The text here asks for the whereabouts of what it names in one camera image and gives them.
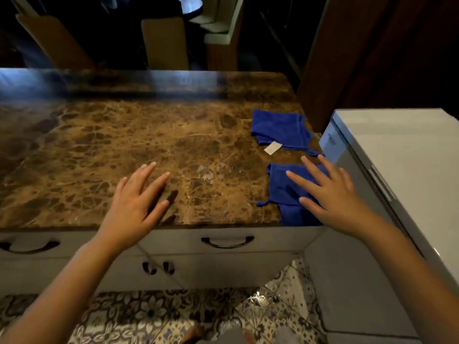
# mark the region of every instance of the white tag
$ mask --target white tag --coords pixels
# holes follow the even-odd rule
[[[273,141],[267,148],[264,149],[264,151],[268,155],[272,155],[275,151],[277,151],[281,147],[282,147],[282,144],[279,144],[278,142]]]

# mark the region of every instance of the blue microfiber cloth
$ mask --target blue microfiber cloth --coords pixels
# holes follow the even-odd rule
[[[304,126],[306,116],[298,113],[273,113],[253,110],[252,136],[259,145],[269,145],[273,141],[282,144],[284,150],[303,150],[310,156],[319,152],[309,148],[312,133]]]
[[[326,169],[319,165],[320,171],[328,176]],[[268,203],[277,203],[280,209],[281,224],[284,226],[321,226],[322,223],[307,209],[305,209],[298,199],[307,197],[318,204],[316,198],[303,190],[299,185],[287,177],[285,172],[290,170],[309,180],[317,183],[314,177],[304,166],[295,164],[274,164],[268,165],[269,174],[269,199],[265,202],[258,202],[257,206]]]

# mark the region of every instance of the marble countertop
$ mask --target marble countertop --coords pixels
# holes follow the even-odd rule
[[[164,227],[279,225],[277,205],[256,207],[266,166],[303,152],[266,154],[254,109],[302,111],[278,73],[0,69],[0,230],[96,229],[152,161],[177,195]]]

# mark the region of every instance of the refrigerator handle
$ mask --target refrigerator handle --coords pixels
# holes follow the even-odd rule
[[[393,200],[397,200],[397,197],[393,194],[393,192],[390,190],[389,186],[387,185],[386,181],[382,178],[381,174],[378,172],[376,167],[372,164],[371,167],[368,169],[368,172],[375,182],[375,184],[378,186],[378,188],[381,190],[382,194],[386,198],[388,202],[392,202]]]

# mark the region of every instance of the left hand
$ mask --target left hand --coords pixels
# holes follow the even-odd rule
[[[95,240],[118,255],[134,246],[156,226],[169,207],[164,200],[148,214],[153,199],[165,187],[170,173],[164,173],[143,191],[146,180],[156,166],[142,165],[128,181],[124,177],[119,182],[113,196],[112,205],[100,225]]]

